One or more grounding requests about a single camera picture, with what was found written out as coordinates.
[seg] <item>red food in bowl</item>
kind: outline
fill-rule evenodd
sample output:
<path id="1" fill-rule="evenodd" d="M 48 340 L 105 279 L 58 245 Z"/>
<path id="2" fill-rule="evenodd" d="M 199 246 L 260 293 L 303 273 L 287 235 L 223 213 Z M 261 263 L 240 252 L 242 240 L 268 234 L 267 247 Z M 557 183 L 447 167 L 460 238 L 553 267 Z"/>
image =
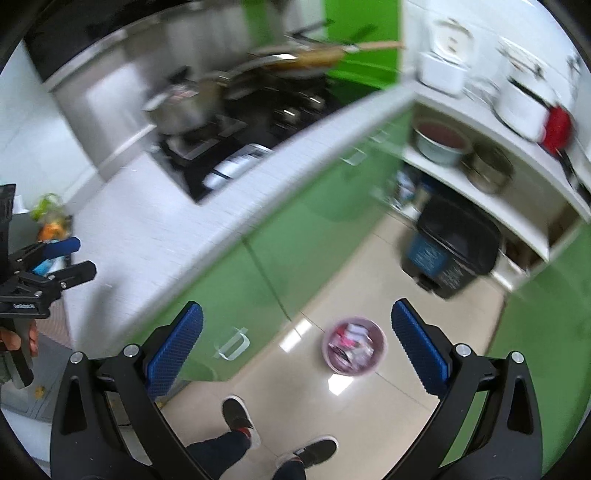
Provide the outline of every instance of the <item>red food in bowl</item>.
<path id="1" fill-rule="evenodd" d="M 457 133 L 453 128 L 440 122 L 422 120 L 418 122 L 416 129 L 425 137 L 448 148 L 465 150 L 468 147 L 466 139 Z"/>

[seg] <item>jeans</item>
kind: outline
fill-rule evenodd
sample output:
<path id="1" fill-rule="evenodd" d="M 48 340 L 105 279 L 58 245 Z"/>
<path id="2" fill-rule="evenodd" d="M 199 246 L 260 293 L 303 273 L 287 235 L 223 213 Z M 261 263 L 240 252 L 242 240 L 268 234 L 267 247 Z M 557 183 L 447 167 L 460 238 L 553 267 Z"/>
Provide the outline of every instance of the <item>jeans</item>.
<path id="1" fill-rule="evenodd" d="M 242 432 L 228 432 L 215 439 L 192 443 L 187 451 L 213 480 L 219 480 L 244 456 L 250 445 L 251 441 Z M 275 472 L 272 480 L 306 480 L 304 465 L 288 461 Z"/>

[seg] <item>pink trash basket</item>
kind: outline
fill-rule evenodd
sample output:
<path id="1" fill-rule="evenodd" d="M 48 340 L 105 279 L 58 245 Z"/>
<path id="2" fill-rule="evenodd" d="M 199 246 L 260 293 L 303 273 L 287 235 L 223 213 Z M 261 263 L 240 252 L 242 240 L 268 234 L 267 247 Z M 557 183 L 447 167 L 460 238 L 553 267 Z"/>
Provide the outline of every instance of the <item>pink trash basket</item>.
<path id="1" fill-rule="evenodd" d="M 361 325 L 367 328 L 368 336 L 371 339 L 373 343 L 372 346 L 374 348 L 374 354 L 371 356 L 368 364 L 358 371 L 351 371 L 342 368 L 336 361 L 335 353 L 329 348 L 330 339 L 333 337 L 335 332 L 342 326 L 347 326 L 350 323 Z M 373 372 L 387 352 L 388 341 L 386 340 L 386 335 L 384 331 L 376 323 L 361 317 L 340 320 L 331 329 L 326 330 L 326 332 L 324 333 L 324 338 L 322 339 L 322 356 L 324 357 L 326 364 L 334 372 L 338 373 L 339 375 L 345 375 L 347 377 L 358 377 L 360 375 L 365 375 L 370 372 Z"/>

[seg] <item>screw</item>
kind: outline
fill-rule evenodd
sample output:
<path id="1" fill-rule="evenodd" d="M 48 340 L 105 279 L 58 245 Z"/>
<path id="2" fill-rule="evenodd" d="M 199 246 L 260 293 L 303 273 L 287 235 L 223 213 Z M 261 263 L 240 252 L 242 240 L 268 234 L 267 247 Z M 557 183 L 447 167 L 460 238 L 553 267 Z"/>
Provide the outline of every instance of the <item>screw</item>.
<path id="1" fill-rule="evenodd" d="M 511 358 L 513 359 L 513 361 L 516 364 L 522 364 L 525 360 L 525 357 L 523 356 L 523 354 L 521 352 L 513 352 L 511 354 Z"/>
<path id="2" fill-rule="evenodd" d="M 460 343 L 456 346 L 456 352 L 459 356 L 468 356 L 472 353 L 472 350 L 465 343 Z"/>
<path id="3" fill-rule="evenodd" d="M 130 358 L 133 357 L 133 356 L 136 356 L 138 353 L 139 353 L 139 347 L 136 344 L 134 344 L 134 343 L 132 343 L 131 345 L 126 346 L 123 349 L 123 354 L 125 356 L 130 357 Z"/>
<path id="4" fill-rule="evenodd" d="M 82 354 L 82 352 L 74 352 L 71 356 L 70 356 L 70 362 L 72 362 L 73 364 L 79 364 L 80 362 L 82 362 L 82 359 L 84 358 L 84 355 Z"/>

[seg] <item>bowl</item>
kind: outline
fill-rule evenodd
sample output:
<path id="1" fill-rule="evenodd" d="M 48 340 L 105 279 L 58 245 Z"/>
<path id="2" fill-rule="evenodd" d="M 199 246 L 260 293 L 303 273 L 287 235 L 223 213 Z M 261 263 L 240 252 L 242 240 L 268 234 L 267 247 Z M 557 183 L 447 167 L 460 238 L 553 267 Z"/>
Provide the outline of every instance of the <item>bowl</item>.
<path id="1" fill-rule="evenodd" d="M 434 163 L 452 167 L 472 152 L 468 137 L 442 121 L 422 118 L 413 128 L 419 152 Z"/>

